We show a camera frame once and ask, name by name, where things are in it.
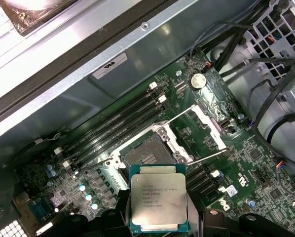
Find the wire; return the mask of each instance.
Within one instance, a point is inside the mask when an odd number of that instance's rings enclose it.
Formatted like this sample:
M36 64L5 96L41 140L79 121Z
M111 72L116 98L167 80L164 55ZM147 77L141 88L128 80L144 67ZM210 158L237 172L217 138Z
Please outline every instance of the wire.
M284 64L284 65L292 65L293 63L295 63L295 59L291 59L291 58L252 58L249 59L250 63L256 63L256 62L260 62L260 63L272 63L272 64ZM243 67L247 66L248 64L240 63L238 65L236 65L234 68L220 74L220 76L222 78L237 72L238 70L242 69Z
M293 193L291 193L290 191L288 191L288 190L283 186L283 184L282 184L282 182L281 182L281 179L280 179L280 170L281 170L282 168L284 168L284 167L285 167L285 165L280 165L279 167L276 168L277 181L278 181L278 183L279 183L281 189L282 189L285 193L287 193L288 195L290 195L290 196L292 196L292 197L295 198L295 194L293 194Z
M190 52L189 52L189 57L192 58L192 53L194 51L194 49L197 47L198 44L201 43L201 40L203 39L203 37L207 34L207 32L209 30L211 30L213 27L217 26L217 25L229 25L229 26L234 26L234 27L238 27L238 28L244 28L244 29L254 29L252 26L249 25L243 25L243 24L239 24L239 23L233 23L233 22L226 22L226 21L218 21L214 24L212 24L211 26L209 26L199 37L198 39L195 41L195 43L191 46Z
M97 167L97 166L99 166L99 165L102 165L102 164L106 163L106 162L109 161L109 160L112 160L112 158L108 158L108 159L106 159L106 160L103 160L103 161L101 161L101 162L98 162L97 164L94 164L94 165L90 165L90 166L84 167L84 168L80 169L79 172L82 172L82 171L84 171L84 170L86 170L86 169L93 169L93 168L95 168L95 167Z
M288 122L295 122L295 114L288 114L285 115L281 120L279 120L270 130L268 136L267 136L267 142L271 143L271 140L275 134L275 132L285 123Z
M247 24L251 25L255 23L263 15L263 13L269 8L269 2L270 0L261 0L258 4L258 7L256 7L257 9L261 7L261 9L259 9L257 12L253 12L254 14L252 14L250 18L248 18L245 21L242 21L241 23L245 25ZM242 39L245 32L246 30L238 30L237 33L235 33L235 35L231 38L225 50L222 52L222 54L219 56L218 60L216 61L215 68L218 72L228 62L230 56L232 55L233 51L235 50L237 44Z
M250 103L251 103L251 97L252 97L252 94L253 92L263 86L265 83L268 83L270 85L271 88L274 88L273 84L271 83L271 81L269 79L265 79L263 81L261 81L260 83L258 83L257 85L255 85L247 94L247 97L246 97L246 107L247 107L247 112L248 112L248 115L249 115L249 118L252 118L251 116L251 113L250 113Z
M293 64L288 71L287 75L279 82L279 84L275 87L274 91L267 97L264 101L263 105L259 109L257 113L254 127L257 128L259 123L261 122L263 116L266 111L269 109L273 101L277 98L277 96L282 92L282 90L291 82L295 77L295 64Z

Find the chip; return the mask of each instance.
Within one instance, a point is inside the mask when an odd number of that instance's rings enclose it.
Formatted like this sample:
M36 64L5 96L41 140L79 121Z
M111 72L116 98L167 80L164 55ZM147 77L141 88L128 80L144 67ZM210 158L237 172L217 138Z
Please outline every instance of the chip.
M282 196L281 192L278 189L274 189L269 194L273 200L276 200L277 198Z
M62 191L60 191L60 195L63 197L63 196L65 196L65 192L62 190Z
M257 149L255 149L250 152L250 156L253 160L256 160L260 157L260 153Z

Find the green pcb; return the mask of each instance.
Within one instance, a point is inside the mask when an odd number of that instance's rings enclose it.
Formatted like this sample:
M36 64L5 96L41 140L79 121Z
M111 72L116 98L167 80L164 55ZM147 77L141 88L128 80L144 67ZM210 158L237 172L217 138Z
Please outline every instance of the green pcb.
M27 176L32 180L37 180L38 186L43 186L42 190L45 194L42 195L45 199L48 199L46 194L57 193L60 196L60 191L65 190L65 197L58 197L61 200L58 204L62 200L74 202L75 205L82 203L80 213L86 214L91 219L95 216L96 212L90 209L89 202L82 199L84 193L81 194L77 191L81 183L90 183L89 188L91 190L89 192L96 193L96 198L103 203L102 208L108 208L111 205L105 199L104 193L99 193L100 188L98 185L96 187L95 184L93 185L94 180L91 178L91 174L94 170L90 165L96 163L98 159L107 159L110 153L117 147L151 124L168 121L191 106L199 106L211 118L216 127L219 127L218 124L220 122L229 119L230 124L228 128L231 128L229 130L221 129L221 138L228 147L227 152L208 159L203 164L196 164L187 169L188 174L198 169L200 165L203 165L210 167L212 171L218 170L221 173L217 178L220 183L219 194L211 199L204 197L204 206L223 210L227 216L233 219L244 213L256 213L295 233L295 208L293 207L295 200L283 193L278 187L279 185L275 178L276 164L272 162L271 153L263 147L261 142L250 131L248 126L249 121L244 116L245 113L218 72L214 68L211 68L203 73L207 81L206 86L201 90L196 91L190 88L189 79L193 74L199 73L205 67L206 61L208 61L206 56L201 52L197 53L197 59L197 62L195 62L183 57L126 94L100 114L77 128L67 138L56 144L55 147L61 146L64 149L61 158L51 155L52 148L44 154L47 157L46 161L23 168L22 174L25 174L23 177ZM147 116L140 117L139 112L132 111L133 121L129 120L131 123L129 123L128 127L123 123L117 124L115 122L119 118L119 115L130 119L128 115L118 114L114 115L115 117L111 119L111 115L119 110L120 107L126 109L126 105L140 95L140 93L146 91L152 82L156 82L158 90L166 96L166 103L168 104L166 109L149 117L148 115L152 115L151 111L154 108L151 107L152 109L149 109L148 105L142 105L139 110L142 111L146 108ZM88 135L84 136L86 134L85 132L89 131L92 127L97 127L98 129L88 132ZM192 110L187 111L173 120L170 123L170 128L177 137L178 144L184 147L189 156L194 160L219 151L216 142L211 136L211 129L208 125L203 124ZM92 139L94 138L95 140L95 136L97 139L98 136L107 137L106 134L109 134L109 139L106 139L105 142L100 144L101 150L94 149L92 151L93 153L80 155L85 152L82 153L78 149L79 147L85 149L84 144L90 141L94 142ZM123 152L129 152L152 135L153 133L145 134L133 142L133 144L126 147ZM49 177L47 175L42 180L38 176L39 172L37 170L40 169L40 172L45 172L45 165L50 163L50 159L53 165L57 167L58 174L56 177ZM77 179L74 179L61 166L65 160L71 160L71 165L85 161L83 169L89 166L88 173L79 174ZM127 188L124 179L121 178L119 172L113 167L101 166L100 172L110 182L114 194L117 194L118 189ZM295 190L295 184L284 172L282 172L282 180L288 190ZM52 186L47 185L48 181L52 182ZM256 203L252 208L247 205L247 202L250 200Z

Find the white sticker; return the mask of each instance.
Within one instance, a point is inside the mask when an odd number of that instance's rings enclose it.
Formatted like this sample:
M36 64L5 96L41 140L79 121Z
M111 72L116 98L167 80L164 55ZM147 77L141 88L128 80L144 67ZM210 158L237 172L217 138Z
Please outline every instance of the white sticker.
M105 66L103 66L102 68L94 72L93 76L96 77L97 79L100 79L104 75L111 72L113 69L115 69L116 67L118 67L120 64L124 63L127 60L128 58L126 53L122 53L118 57L116 57L115 59L107 63Z
M238 191L236 190L236 188L233 185L227 187L226 191L230 197L233 197L234 195L236 195L238 193Z

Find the blue capacitor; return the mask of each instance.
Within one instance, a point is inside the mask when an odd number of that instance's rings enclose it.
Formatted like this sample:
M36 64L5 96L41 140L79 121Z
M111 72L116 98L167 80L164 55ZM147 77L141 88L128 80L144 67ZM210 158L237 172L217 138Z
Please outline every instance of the blue capacitor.
M254 200L251 200L250 198L246 199L245 202L250 208L256 206L256 202Z

